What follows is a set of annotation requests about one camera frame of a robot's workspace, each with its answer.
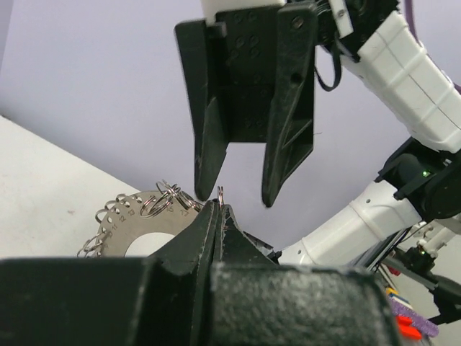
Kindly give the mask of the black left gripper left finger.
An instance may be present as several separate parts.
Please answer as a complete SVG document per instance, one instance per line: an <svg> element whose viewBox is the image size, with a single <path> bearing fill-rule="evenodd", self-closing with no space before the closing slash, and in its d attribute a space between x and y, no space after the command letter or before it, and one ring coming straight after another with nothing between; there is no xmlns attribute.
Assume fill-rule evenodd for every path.
<svg viewBox="0 0 461 346"><path fill-rule="evenodd" d="M193 222L153 254L143 304L144 345L208 345L210 267L219 204L209 201Z"/></svg>

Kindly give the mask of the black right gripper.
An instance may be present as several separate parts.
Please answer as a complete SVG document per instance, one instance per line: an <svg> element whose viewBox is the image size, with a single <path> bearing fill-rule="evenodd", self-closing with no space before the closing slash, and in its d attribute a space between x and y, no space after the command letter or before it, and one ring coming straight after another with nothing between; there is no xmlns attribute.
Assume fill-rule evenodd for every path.
<svg viewBox="0 0 461 346"><path fill-rule="evenodd" d="M262 6L219 12L209 25L203 19L176 25L199 200L212 195L229 142L267 137L261 197L268 208L311 154L316 9Z"/></svg>

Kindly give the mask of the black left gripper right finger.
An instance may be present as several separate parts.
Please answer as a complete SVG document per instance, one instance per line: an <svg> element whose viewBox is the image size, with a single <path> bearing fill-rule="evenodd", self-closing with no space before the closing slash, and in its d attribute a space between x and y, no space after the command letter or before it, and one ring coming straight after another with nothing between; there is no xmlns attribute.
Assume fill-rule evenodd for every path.
<svg viewBox="0 0 461 346"><path fill-rule="evenodd" d="M279 345L279 267L223 208L215 242L215 344Z"/></svg>

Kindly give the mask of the metal disc with key rings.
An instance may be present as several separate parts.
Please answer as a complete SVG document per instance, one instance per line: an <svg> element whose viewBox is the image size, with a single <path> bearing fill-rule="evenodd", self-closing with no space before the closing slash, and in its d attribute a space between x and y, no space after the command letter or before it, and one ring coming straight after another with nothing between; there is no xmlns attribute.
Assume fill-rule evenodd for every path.
<svg viewBox="0 0 461 346"><path fill-rule="evenodd" d="M195 221L204 205L177 184L165 180L154 190L119 194L95 214L98 231L78 257L147 257L157 251L204 248L210 222Z"/></svg>

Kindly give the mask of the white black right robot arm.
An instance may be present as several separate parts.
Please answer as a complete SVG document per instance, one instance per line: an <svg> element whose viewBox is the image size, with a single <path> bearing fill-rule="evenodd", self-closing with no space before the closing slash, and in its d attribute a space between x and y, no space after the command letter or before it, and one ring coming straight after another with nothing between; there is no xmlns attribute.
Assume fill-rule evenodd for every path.
<svg viewBox="0 0 461 346"><path fill-rule="evenodd" d="M370 178L286 263L342 265L417 223L460 212L460 89L397 1L204 1L175 27L194 131L194 190L210 197L231 143L265 146L261 197L319 141L328 196Z"/></svg>

